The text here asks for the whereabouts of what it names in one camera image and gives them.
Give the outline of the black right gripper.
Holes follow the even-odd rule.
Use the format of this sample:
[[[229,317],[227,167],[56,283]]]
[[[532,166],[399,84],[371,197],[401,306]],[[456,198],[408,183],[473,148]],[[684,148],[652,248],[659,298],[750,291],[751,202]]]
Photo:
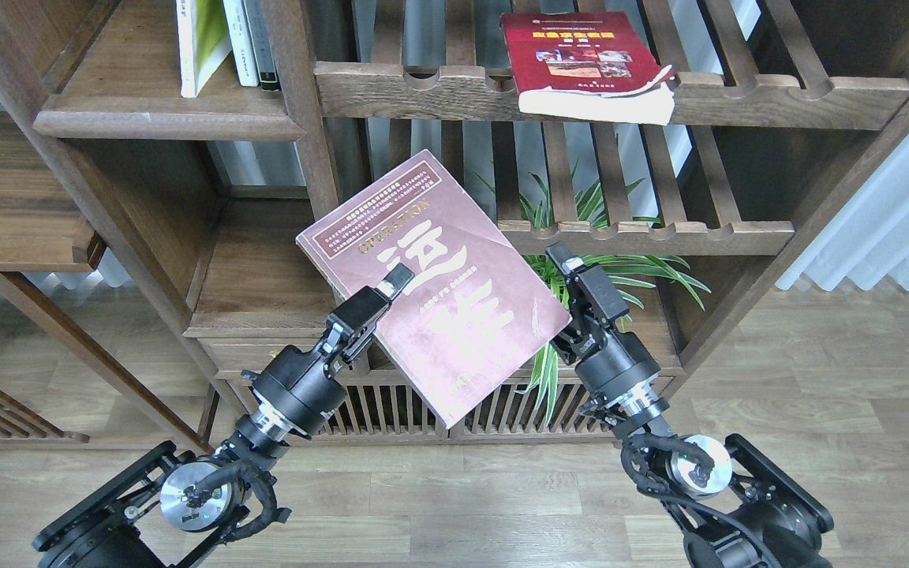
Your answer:
[[[660,366],[634,332],[616,323],[629,312],[627,302],[604,269],[585,265],[565,242],[545,249],[565,278],[571,321],[553,339],[556,352],[588,389],[596,409],[636,416],[659,399],[652,381]]]

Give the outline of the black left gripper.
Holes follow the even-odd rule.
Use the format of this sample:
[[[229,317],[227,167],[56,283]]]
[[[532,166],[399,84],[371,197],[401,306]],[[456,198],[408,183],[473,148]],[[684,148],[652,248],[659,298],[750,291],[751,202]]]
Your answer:
[[[325,332],[310,351],[282,349],[253,379],[259,400],[250,416],[253,427],[270,439],[317,434],[346,396],[335,380],[339,366],[357,359],[392,299],[414,277],[404,263],[397,263],[380,282],[380,290],[363,288],[326,316]]]

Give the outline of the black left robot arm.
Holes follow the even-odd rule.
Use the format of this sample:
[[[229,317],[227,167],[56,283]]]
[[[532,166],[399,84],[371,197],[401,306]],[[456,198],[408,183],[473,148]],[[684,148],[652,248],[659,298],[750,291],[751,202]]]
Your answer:
[[[218,545],[287,521],[291,511],[278,505],[271,473],[289,448],[287,436],[309,439],[342,405],[346,388],[335,373],[364,351],[412,279],[411,270],[396,266],[329,313],[312,349],[286,346],[262,372],[245,372],[257,409],[239,418],[212,455],[177,455],[172,442],[160,443],[36,536],[39,565],[161,567],[136,526],[155,507],[174,528],[204,535],[181,567],[199,566]]]

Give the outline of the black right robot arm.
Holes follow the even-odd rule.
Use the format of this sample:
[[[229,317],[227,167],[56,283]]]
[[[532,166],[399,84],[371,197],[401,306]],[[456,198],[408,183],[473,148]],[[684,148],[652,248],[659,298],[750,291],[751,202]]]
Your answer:
[[[827,567],[827,508],[742,435],[678,435],[653,390],[660,366],[618,320],[628,305],[604,269],[562,242],[546,249],[567,291],[571,321],[553,345],[590,399],[581,413],[621,443],[622,468],[660,501],[684,536],[693,567]]]

